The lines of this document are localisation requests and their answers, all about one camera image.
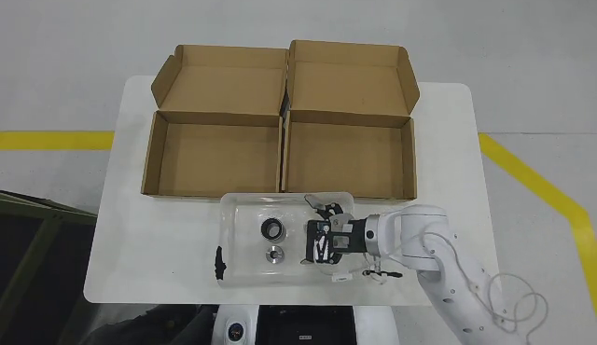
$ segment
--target yellow floor line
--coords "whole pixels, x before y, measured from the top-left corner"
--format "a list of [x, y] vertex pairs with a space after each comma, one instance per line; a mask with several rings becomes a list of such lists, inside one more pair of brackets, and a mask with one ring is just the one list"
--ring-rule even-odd
[[[0, 131], [0, 150], [109, 150], [113, 131]], [[589, 214], [489, 135], [480, 133], [481, 152], [568, 219], [597, 312], [597, 241]]]
[[578, 257], [585, 272], [593, 310], [597, 313], [597, 241], [590, 224], [589, 213], [489, 135], [480, 133], [479, 142], [481, 152], [485, 156], [568, 219]]
[[109, 150], [113, 131], [0, 131], [0, 150]]

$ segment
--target table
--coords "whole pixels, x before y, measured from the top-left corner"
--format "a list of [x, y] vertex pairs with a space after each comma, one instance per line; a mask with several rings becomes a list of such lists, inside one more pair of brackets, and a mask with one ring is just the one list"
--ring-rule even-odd
[[[124, 88], [85, 281], [96, 303], [301, 305], [430, 305], [414, 271], [384, 285], [221, 288], [214, 275], [219, 200], [151, 198], [140, 192], [149, 127], [157, 109], [153, 76]], [[498, 272], [477, 124], [470, 90], [461, 84], [420, 83], [415, 120], [417, 203], [448, 212], [460, 241]], [[398, 209], [383, 200], [356, 200], [354, 215]]]

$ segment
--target cardboard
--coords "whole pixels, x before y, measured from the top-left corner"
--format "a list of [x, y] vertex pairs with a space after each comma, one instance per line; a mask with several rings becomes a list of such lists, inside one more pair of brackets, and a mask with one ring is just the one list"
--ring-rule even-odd
[[154, 80], [142, 193], [279, 192], [287, 50], [181, 45]]
[[398, 46], [293, 41], [282, 189], [416, 198], [419, 90]]

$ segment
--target clear plastic container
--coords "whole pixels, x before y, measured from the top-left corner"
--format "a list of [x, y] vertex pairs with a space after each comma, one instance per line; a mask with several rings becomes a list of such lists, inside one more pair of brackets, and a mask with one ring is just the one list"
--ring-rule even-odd
[[[352, 213], [353, 196], [346, 192], [313, 193], [324, 203], [336, 202], [345, 213]], [[332, 275], [363, 264], [361, 255], [344, 255], [337, 265], [301, 264], [306, 252], [306, 225], [322, 218], [304, 199], [305, 194], [229, 193], [220, 201], [220, 240], [226, 264], [223, 287], [255, 285], [305, 285], [332, 283]], [[285, 238], [268, 241], [261, 224], [277, 218], [285, 228]], [[266, 257], [273, 245], [284, 251], [284, 261], [273, 264]]]

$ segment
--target floor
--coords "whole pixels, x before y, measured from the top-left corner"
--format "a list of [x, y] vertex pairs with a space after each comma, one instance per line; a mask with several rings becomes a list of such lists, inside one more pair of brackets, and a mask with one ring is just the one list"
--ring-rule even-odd
[[[113, 130], [126, 79], [156, 74], [180, 43], [402, 45], [420, 81], [468, 85], [479, 131], [576, 200], [597, 229], [597, 0], [0, 0], [0, 23], [0, 131]], [[0, 150], [0, 187], [97, 211], [108, 156]], [[595, 343], [568, 221], [483, 164], [500, 268], [550, 303], [532, 340], [566, 343], [574, 331], [574, 343]], [[106, 307], [98, 321], [137, 309]], [[457, 343], [433, 309], [395, 313], [404, 344]]]

